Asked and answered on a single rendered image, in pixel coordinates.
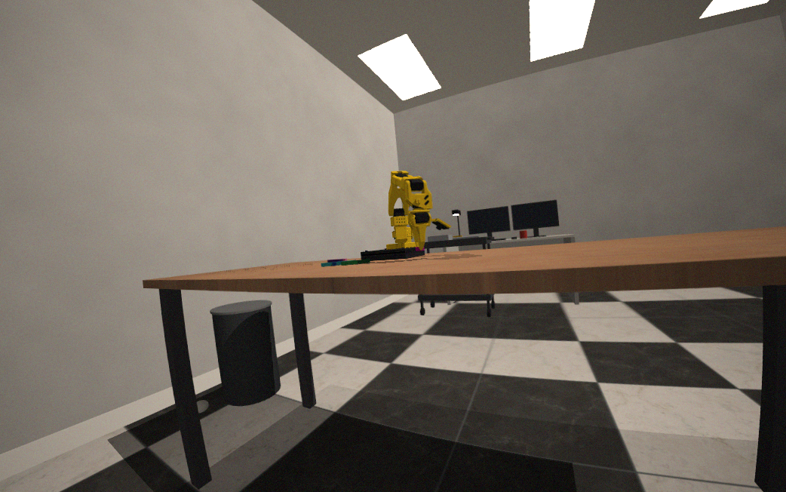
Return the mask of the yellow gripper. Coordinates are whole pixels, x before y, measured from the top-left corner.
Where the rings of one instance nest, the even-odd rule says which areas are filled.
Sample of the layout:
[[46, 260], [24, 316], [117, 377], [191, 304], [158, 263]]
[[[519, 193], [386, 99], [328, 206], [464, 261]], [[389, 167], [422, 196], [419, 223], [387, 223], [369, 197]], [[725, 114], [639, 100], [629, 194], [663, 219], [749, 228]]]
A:
[[434, 225], [437, 226], [436, 229], [439, 230], [449, 229], [451, 227], [441, 219], [432, 219], [431, 215], [427, 213], [429, 211], [430, 210], [423, 210], [422, 208], [415, 208], [412, 211], [407, 212], [408, 224], [413, 232], [416, 246], [419, 247], [420, 250], [422, 250], [424, 247], [426, 227], [430, 226], [431, 221]]

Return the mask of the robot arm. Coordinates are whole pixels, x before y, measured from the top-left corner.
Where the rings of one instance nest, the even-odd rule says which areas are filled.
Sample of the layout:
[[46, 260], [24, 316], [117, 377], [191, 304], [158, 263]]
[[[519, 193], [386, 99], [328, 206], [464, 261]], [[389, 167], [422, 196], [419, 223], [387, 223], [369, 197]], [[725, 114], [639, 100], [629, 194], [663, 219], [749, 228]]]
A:
[[[400, 187], [398, 189], [398, 186]], [[422, 191], [419, 191], [422, 190]], [[411, 192], [422, 192], [413, 194]], [[395, 208], [398, 198], [403, 201], [403, 208]], [[423, 210], [432, 209], [431, 193], [427, 188], [427, 183], [421, 177], [408, 175], [407, 171], [392, 171], [391, 185], [388, 192], [388, 215], [391, 218], [391, 226], [394, 227], [392, 238], [397, 244], [387, 244], [386, 250], [398, 248], [415, 248], [416, 243], [411, 241], [411, 228], [408, 228], [407, 212], [409, 207], [422, 208]]]

